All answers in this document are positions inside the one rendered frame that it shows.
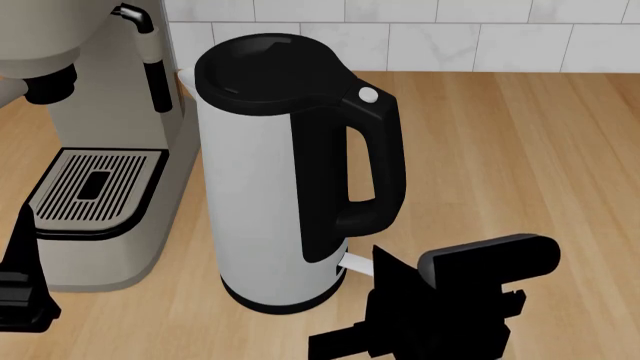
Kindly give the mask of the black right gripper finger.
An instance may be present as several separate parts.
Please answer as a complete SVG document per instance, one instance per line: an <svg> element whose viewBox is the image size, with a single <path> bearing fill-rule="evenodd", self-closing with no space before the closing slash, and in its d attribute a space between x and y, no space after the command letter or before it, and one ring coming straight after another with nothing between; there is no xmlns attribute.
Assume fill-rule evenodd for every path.
<svg viewBox="0 0 640 360"><path fill-rule="evenodd" d="M381 293L435 293L418 270L378 245L372 248L374 289Z"/></svg>
<svg viewBox="0 0 640 360"><path fill-rule="evenodd" d="M366 322L311 335L308 338L308 360L335 360L360 353L369 354L372 327Z"/></svg>

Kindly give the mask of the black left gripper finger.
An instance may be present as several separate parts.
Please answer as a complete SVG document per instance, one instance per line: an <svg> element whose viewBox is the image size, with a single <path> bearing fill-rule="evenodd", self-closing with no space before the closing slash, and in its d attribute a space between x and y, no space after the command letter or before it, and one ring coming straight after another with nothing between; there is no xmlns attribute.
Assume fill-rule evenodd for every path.
<svg viewBox="0 0 640 360"><path fill-rule="evenodd" d="M33 210L23 204L10 236L0 272L35 274L41 272Z"/></svg>

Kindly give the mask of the white kettle switch lever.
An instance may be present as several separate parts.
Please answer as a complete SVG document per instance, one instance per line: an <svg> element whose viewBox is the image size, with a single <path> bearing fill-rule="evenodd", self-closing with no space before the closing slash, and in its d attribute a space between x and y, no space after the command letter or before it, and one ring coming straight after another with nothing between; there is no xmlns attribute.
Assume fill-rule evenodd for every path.
<svg viewBox="0 0 640 360"><path fill-rule="evenodd" d="M374 276L373 260L346 252L338 266L370 277Z"/></svg>

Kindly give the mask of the black round kettle base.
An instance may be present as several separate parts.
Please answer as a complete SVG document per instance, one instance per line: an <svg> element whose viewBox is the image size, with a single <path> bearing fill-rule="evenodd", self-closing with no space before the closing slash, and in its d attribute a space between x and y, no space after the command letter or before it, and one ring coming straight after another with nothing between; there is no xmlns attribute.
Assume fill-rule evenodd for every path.
<svg viewBox="0 0 640 360"><path fill-rule="evenodd" d="M252 302L249 299L246 299L236 293L234 290L229 287L223 278L220 278L222 285L226 292L234 299L238 304L248 308L252 311L256 311L261 314L270 314L270 315L289 315L289 314L298 314L304 311L308 311L312 308L321 305L331 298L341 287L344 279L346 278L347 270L342 269L338 280L333 284L328 290L324 293L321 293L319 296L314 297L313 299L309 299L305 302L299 302L292 305L265 305L260 304L258 302Z"/></svg>

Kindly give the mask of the grey slotted drip tray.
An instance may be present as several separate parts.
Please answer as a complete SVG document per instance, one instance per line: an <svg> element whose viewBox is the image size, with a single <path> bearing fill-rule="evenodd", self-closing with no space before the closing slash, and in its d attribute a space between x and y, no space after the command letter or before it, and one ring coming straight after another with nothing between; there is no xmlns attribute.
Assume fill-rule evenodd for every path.
<svg viewBox="0 0 640 360"><path fill-rule="evenodd" d="M37 238L100 241L132 230L168 159L167 149L61 148L26 200Z"/></svg>

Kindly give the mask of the beige espresso coffee machine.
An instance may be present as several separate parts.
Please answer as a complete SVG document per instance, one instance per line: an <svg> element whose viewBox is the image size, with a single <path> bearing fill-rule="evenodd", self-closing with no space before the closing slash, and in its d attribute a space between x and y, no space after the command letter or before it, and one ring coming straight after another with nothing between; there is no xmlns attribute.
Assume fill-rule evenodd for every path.
<svg viewBox="0 0 640 360"><path fill-rule="evenodd" d="M48 288L107 292L137 284L157 263L200 140L195 102L180 89L165 0L0 0L0 80L27 79L73 64L72 95L47 108L61 148L167 149L169 159L139 224L100 241L38 239ZM111 14L142 8L160 31L173 104L154 110L133 23Z"/></svg>

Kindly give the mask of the black steam wand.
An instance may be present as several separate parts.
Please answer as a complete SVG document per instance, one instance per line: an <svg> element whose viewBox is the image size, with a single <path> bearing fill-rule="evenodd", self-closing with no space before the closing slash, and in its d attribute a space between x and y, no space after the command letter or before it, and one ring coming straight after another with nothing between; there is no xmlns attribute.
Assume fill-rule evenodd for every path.
<svg viewBox="0 0 640 360"><path fill-rule="evenodd" d="M111 11L111 14L134 24L135 46L143 62L154 110L157 113L169 112L173 104L163 62L164 47L159 29L154 25L147 11L134 5L121 3Z"/></svg>

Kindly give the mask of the beige-handled black portafilter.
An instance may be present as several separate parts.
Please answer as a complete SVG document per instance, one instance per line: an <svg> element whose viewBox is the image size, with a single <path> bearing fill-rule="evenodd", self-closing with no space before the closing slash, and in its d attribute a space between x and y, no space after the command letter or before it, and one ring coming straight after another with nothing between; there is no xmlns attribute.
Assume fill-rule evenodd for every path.
<svg viewBox="0 0 640 360"><path fill-rule="evenodd" d="M30 104L49 105L73 94L77 73L73 64L52 74L27 79L0 80L0 108L24 97Z"/></svg>

